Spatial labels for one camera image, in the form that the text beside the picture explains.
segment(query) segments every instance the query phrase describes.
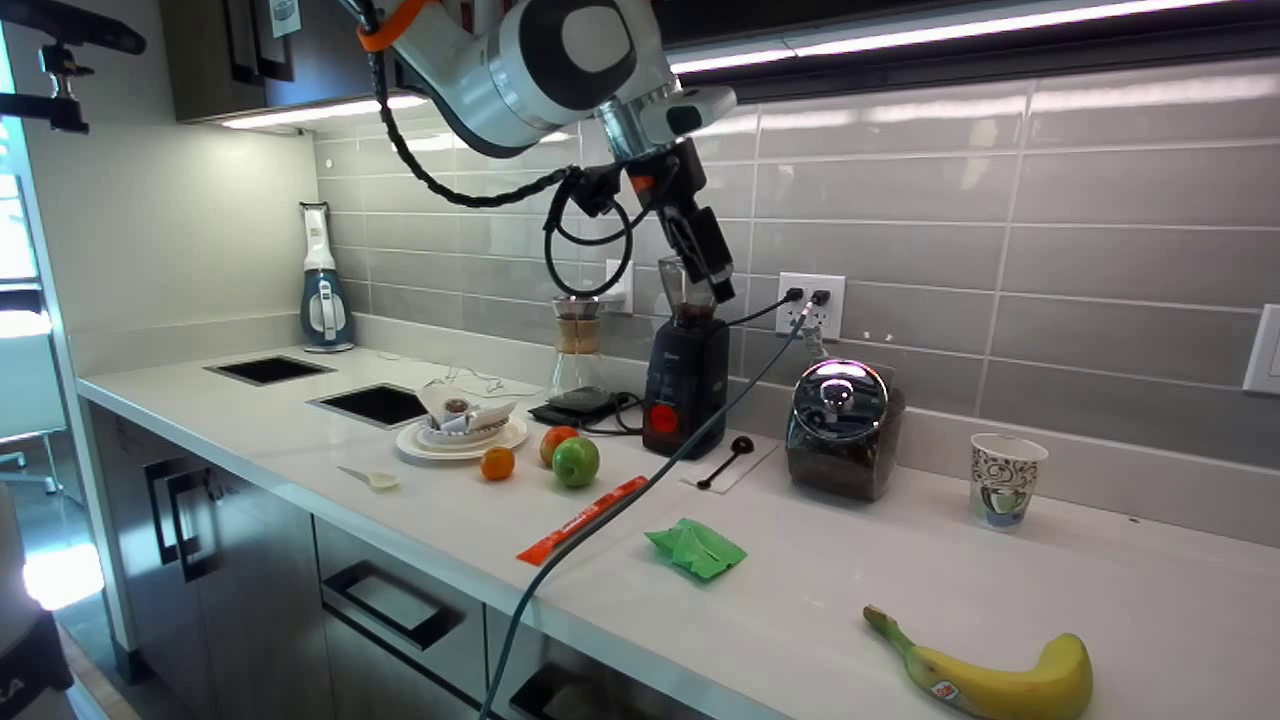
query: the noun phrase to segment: green apple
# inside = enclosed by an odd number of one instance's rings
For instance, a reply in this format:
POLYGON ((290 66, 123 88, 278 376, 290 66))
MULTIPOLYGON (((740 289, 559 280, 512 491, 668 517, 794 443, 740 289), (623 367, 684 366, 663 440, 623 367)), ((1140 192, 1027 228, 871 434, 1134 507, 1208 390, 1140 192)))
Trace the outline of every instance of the green apple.
POLYGON ((554 473, 557 473, 559 488, 579 491, 579 488, 596 486, 599 450, 587 436, 570 436, 554 453, 554 473))

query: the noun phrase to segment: gray tile backsplash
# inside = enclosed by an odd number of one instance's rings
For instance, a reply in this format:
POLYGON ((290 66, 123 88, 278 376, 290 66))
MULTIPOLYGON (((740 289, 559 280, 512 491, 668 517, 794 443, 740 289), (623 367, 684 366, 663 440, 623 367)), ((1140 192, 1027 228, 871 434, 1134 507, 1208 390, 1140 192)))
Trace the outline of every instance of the gray tile backsplash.
MULTIPOLYGON (((409 137, 470 192, 608 157, 599 128, 512 163, 430 114, 409 137)), ((840 272, 837 351, 887 367, 910 404, 1280 470, 1280 399, 1242 393, 1262 306, 1280 306, 1280 60, 757 104, 695 148, 738 254, 723 318, 768 306, 775 272, 840 272)), ((317 157, 358 307, 554 342, 547 197, 448 208, 372 121, 317 128, 317 157)), ((647 357, 663 254, 647 220, 608 357, 647 357)), ((587 283, 615 248, 557 257, 587 283)), ((738 376, 771 347, 768 322, 740 330, 738 376)), ((794 347, 768 379, 809 362, 794 347)))

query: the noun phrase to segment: wall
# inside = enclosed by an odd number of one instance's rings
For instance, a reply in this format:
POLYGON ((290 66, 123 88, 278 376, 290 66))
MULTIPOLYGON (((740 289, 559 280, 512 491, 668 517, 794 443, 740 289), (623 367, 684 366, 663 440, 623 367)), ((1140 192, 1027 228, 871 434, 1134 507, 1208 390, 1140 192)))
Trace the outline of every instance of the wall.
MULTIPOLYGON (((143 56, 76 48, 88 137, 26 124, 55 307, 91 373, 103 338, 297 313, 299 202, 317 197, 313 139, 178 124, 157 0, 101 0, 143 31, 143 56)), ((26 93, 45 93, 45 36, 14 28, 26 93)))
MULTIPOLYGON (((543 202, 457 214, 379 124, 317 134, 362 307, 554 338, 543 202)), ((606 157, 591 128, 517 163, 454 148, 424 114, 409 137, 461 190, 606 157)), ((1280 60, 740 110, 702 152, 738 248, 723 318, 768 306, 784 267, 840 272, 840 351, 891 367, 918 407, 1280 470, 1280 399, 1242 393, 1262 306, 1280 300, 1280 60)), ((642 235, 642 306, 608 351, 644 362, 663 240, 642 235)), ((740 332, 738 373, 763 351, 763 324, 740 332)))

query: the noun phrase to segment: green sponge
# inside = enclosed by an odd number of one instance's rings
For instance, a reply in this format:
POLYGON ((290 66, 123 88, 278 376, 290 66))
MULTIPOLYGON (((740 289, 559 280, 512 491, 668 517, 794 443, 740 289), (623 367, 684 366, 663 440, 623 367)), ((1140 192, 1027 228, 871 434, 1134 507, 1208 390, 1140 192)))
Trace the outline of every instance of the green sponge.
POLYGON ((709 585, 723 576, 733 564, 740 564, 747 553, 713 531, 702 522, 682 522, 663 531, 647 531, 653 547, 673 559, 692 580, 709 585))

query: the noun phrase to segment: banana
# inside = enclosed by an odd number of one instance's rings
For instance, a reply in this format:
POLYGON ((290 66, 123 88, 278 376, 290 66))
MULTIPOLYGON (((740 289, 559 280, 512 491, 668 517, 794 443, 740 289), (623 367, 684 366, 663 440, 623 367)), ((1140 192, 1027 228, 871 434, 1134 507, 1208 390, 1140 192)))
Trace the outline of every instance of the banana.
POLYGON ((941 649, 914 644, 882 609, 866 609, 871 634, 903 659, 918 690, 982 720, 1080 720, 1094 700, 1094 665, 1080 636, 1059 634, 1038 670, 982 670, 941 649))

